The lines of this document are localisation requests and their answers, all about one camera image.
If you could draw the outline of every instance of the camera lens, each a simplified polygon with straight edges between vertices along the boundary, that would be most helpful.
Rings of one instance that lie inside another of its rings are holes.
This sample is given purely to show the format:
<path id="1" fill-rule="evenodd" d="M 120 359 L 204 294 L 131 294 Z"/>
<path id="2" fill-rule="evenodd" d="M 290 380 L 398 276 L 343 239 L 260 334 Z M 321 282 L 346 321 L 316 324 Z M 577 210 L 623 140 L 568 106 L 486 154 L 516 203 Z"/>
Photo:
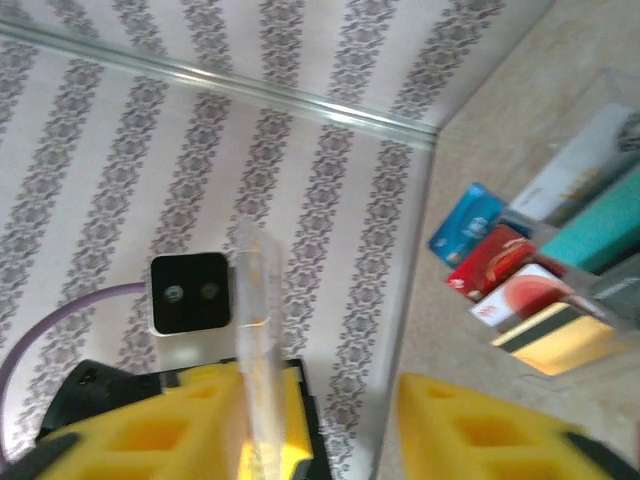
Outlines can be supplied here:
<path id="1" fill-rule="evenodd" d="M 182 300 L 184 291 L 179 285 L 173 285 L 164 291 L 164 298 L 169 303 L 177 303 Z"/>
<path id="2" fill-rule="evenodd" d="M 205 300 L 213 300 L 218 294 L 218 285 L 215 283 L 205 283 L 200 289 L 200 294 Z"/>

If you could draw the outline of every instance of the wallpaper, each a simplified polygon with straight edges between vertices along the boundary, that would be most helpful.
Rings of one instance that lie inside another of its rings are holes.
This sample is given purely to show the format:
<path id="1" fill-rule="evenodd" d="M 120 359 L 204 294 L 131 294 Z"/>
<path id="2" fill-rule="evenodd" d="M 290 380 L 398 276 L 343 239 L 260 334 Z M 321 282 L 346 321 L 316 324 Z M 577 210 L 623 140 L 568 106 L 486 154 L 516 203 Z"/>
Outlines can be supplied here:
<path id="1" fill-rule="evenodd" d="M 0 16 L 442 126 L 552 0 L 0 0 Z"/>
<path id="2" fill-rule="evenodd" d="M 286 353 L 303 357 L 338 479 L 381 445 L 428 151 L 0 38 L 0 360 L 45 315 L 141 281 L 160 254 L 233 257 L 239 215 L 287 256 Z M 157 369 L 145 296 L 67 318 L 5 405 L 12 458 L 67 373 Z"/>

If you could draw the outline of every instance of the teal box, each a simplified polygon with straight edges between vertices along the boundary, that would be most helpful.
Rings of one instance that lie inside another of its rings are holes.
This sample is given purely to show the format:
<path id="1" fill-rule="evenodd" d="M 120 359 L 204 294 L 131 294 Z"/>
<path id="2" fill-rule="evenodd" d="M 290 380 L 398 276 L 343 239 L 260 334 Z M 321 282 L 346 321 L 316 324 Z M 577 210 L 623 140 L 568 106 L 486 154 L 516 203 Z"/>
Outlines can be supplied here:
<path id="1" fill-rule="evenodd" d="M 540 253 L 593 272 L 638 243 L 640 165 L 574 217 Z"/>

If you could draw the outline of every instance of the black square device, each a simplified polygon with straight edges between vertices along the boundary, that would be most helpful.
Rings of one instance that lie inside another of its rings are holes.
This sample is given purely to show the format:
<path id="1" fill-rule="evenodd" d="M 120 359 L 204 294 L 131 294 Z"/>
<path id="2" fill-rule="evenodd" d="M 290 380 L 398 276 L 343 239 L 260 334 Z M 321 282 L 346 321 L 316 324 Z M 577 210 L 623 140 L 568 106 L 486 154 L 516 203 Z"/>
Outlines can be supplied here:
<path id="1" fill-rule="evenodd" d="M 229 262 L 222 253 L 167 255 L 151 262 L 153 325 L 161 335 L 231 322 Z"/>

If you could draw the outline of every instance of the yellow foam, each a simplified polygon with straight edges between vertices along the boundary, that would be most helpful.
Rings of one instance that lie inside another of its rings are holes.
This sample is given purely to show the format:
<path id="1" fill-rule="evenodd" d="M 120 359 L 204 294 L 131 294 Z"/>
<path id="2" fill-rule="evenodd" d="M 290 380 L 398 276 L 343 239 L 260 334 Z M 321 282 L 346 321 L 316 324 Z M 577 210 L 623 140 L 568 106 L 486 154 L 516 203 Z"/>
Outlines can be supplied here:
<path id="1" fill-rule="evenodd" d="M 600 480 L 562 432 L 579 427 L 474 390 L 401 374 L 398 428 L 408 480 Z"/>
<path id="2" fill-rule="evenodd" d="M 181 387 L 70 425 L 51 438 L 82 439 L 43 480 L 252 480 L 252 445 L 237 364 L 179 374 Z M 284 371 L 286 438 L 282 478 L 291 478 L 312 448 L 296 371 Z"/>

